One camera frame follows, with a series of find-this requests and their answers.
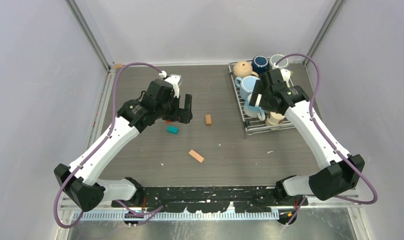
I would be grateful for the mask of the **beige brown cup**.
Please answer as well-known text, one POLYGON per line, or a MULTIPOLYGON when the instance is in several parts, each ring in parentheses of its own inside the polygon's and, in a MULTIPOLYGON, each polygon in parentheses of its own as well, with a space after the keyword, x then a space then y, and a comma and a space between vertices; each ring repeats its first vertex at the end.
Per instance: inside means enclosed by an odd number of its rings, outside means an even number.
POLYGON ((265 125, 271 130, 278 130, 285 120, 285 116, 276 112, 270 112, 268 117, 265 119, 265 125))

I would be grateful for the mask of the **blue white gradient mug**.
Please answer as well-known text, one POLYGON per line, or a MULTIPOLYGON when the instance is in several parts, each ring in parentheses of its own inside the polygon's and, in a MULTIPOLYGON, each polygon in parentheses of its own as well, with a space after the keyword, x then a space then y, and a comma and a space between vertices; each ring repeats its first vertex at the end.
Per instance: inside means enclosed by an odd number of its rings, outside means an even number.
POLYGON ((265 111, 259 106, 249 105, 251 95, 252 94, 249 94, 248 97, 246 98, 243 111, 249 117, 258 118, 260 121, 265 121, 266 120, 265 111))

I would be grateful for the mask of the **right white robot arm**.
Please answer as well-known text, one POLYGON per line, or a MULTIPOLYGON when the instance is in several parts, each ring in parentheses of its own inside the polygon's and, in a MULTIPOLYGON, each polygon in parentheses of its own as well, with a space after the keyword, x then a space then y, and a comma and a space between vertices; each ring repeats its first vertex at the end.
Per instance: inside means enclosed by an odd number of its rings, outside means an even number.
POLYGON ((356 187, 365 162, 338 145, 312 108, 307 93, 298 85, 288 86, 278 68, 266 71, 256 81, 249 104, 281 114, 301 134, 313 153, 319 172, 289 176, 276 182, 275 198, 288 205, 299 195, 327 200, 356 187))

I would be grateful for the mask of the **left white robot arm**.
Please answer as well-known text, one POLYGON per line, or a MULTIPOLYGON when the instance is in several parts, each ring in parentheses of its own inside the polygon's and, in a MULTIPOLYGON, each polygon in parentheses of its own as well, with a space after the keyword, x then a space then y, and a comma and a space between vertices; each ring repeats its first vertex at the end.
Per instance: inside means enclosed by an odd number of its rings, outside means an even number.
POLYGON ((179 107, 181 82, 176 74, 151 81, 141 99, 125 102, 102 136, 78 159, 55 168, 64 192, 82 211, 89 212, 106 201, 124 200, 131 207, 142 203, 142 187, 134 179, 103 180, 99 176, 126 144, 156 120, 190 122, 192 96, 186 94, 184 107, 179 107))

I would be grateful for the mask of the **teal block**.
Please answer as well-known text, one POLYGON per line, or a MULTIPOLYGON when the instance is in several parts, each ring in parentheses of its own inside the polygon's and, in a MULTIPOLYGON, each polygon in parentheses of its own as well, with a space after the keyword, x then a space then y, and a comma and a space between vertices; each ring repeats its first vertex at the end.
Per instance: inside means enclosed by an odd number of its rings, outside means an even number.
POLYGON ((177 135, 178 132, 179 132, 179 129, 177 127, 174 127, 174 126, 168 126, 167 127, 167 132, 171 133, 171 134, 174 134, 174 135, 177 135))

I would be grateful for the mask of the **light blue mug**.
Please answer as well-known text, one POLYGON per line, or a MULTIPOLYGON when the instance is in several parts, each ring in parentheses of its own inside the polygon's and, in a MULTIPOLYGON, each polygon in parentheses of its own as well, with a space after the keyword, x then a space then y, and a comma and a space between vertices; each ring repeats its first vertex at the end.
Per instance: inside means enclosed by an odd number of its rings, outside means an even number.
POLYGON ((247 97, 253 92, 255 84, 259 81, 260 78, 249 75, 245 77, 237 76, 234 80, 235 85, 240 89, 239 95, 243 100, 246 100, 247 97))

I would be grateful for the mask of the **navy blue mug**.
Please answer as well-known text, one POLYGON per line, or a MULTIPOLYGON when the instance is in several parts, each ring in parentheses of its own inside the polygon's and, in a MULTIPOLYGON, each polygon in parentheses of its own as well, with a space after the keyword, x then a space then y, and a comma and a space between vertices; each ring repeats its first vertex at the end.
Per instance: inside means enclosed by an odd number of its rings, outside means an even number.
POLYGON ((263 55, 257 55, 252 59, 252 69, 257 74, 262 74, 269 70, 269 59, 263 55))

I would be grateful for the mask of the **small brown wooden block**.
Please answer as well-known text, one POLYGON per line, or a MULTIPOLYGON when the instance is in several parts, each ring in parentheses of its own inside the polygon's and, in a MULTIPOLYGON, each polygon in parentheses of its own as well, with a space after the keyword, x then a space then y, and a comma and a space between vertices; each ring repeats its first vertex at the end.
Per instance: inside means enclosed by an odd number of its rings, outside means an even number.
POLYGON ((210 114, 207 114, 207 115, 205 116, 205 123, 206 123, 207 126, 212 125, 212 119, 211 119, 211 115, 210 115, 210 114))

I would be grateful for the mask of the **grey patterned mug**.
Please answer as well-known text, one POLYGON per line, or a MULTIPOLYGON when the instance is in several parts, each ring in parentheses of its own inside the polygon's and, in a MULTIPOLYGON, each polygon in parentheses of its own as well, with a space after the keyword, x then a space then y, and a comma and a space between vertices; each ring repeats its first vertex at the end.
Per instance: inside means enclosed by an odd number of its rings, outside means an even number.
POLYGON ((282 54, 275 54, 269 58, 269 69, 285 69, 289 65, 288 58, 282 54))

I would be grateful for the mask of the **long light wooden block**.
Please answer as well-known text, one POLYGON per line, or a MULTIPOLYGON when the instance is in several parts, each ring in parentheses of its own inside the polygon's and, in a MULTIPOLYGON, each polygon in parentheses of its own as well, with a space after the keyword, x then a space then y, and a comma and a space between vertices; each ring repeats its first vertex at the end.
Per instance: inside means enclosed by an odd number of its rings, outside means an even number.
POLYGON ((193 149, 190 150, 190 151, 188 152, 188 154, 189 154, 191 157, 193 157, 195 160, 197 160, 198 162, 200 162, 200 163, 204 162, 204 157, 201 156, 200 154, 198 154, 198 153, 197 153, 196 151, 194 151, 193 149))

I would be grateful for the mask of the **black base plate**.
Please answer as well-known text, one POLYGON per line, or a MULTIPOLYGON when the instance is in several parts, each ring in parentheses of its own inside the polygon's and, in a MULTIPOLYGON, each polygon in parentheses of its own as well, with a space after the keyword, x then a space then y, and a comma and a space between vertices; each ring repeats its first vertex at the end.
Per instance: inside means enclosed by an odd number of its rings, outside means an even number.
POLYGON ((281 198, 272 186, 141 187, 122 202, 150 212, 161 207, 165 213, 223 213, 229 207, 236 213, 266 213, 273 207, 295 210, 307 205, 302 195, 281 198))

